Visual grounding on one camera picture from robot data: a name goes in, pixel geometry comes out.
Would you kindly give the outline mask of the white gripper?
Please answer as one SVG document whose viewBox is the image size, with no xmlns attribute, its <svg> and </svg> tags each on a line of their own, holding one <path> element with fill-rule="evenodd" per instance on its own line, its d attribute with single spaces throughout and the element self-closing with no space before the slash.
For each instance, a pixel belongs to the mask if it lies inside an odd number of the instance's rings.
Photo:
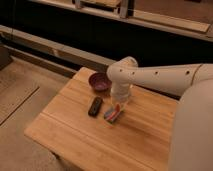
<svg viewBox="0 0 213 171">
<path fill-rule="evenodd" d="M 127 101 L 130 97 L 130 85 L 113 83 L 110 91 L 110 96 L 112 99 L 110 108 L 111 111 L 115 110 L 117 103 L 121 103 L 121 111 L 124 111 L 128 104 Z"/>
</svg>

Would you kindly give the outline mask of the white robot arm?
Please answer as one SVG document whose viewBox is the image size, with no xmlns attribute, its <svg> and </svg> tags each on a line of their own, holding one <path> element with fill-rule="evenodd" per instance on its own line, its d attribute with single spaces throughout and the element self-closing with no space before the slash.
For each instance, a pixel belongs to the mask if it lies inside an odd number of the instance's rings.
<svg viewBox="0 0 213 171">
<path fill-rule="evenodd" d="M 169 138 L 168 171 L 213 171 L 213 63 L 140 67 L 128 56 L 108 66 L 111 98 L 142 86 L 177 103 Z"/>
</svg>

